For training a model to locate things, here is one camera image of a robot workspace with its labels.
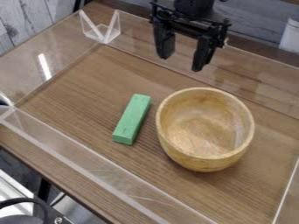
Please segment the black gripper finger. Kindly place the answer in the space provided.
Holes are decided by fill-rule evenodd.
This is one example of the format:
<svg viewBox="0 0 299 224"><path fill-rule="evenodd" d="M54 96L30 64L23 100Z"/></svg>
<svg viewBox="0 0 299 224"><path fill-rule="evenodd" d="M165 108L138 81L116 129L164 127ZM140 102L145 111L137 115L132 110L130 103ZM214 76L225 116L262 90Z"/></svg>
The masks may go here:
<svg viewBox="0 0 299 224"><path fill-rule="evenodd" d="M214 45L209 36L200 36L197 46L193 53L190 70L198 72L202 67L210 62L210 57L214 53Z"/></svg>
<svg viewBox="0 0 299 224"><path fill-rule="evenodd" d="M153 20L153 41L157 56L166 60L174 50L174 33L170 26L161 20Z"/></svg>

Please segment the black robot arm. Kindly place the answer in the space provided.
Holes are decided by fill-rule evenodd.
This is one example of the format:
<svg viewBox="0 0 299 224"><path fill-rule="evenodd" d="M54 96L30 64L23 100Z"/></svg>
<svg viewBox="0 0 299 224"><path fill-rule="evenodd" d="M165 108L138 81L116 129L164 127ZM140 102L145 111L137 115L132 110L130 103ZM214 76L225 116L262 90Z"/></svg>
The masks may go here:
<svg viewBox="0 0 299 224"><path fill-rule="evenodd" d="M150 0L149 23L157 56L166 60L174 52L174 34L196 39L190 70L210 63L217 48L228 42L230 21L212 9L214 0Z"/></svg>

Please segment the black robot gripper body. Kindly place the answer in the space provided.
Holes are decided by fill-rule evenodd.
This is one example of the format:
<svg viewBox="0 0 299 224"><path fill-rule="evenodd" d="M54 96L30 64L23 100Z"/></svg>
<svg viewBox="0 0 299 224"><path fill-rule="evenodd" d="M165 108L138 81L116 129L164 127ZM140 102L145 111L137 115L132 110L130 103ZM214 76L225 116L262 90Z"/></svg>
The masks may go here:
<svg viewBox="0 0 299 224"><path fill-rule="evenodd" d="M230 21L213 10L213 1L150 1L149 4L150 18L166 21L185 36L212 36L214 46L224 47Z"/></svg>

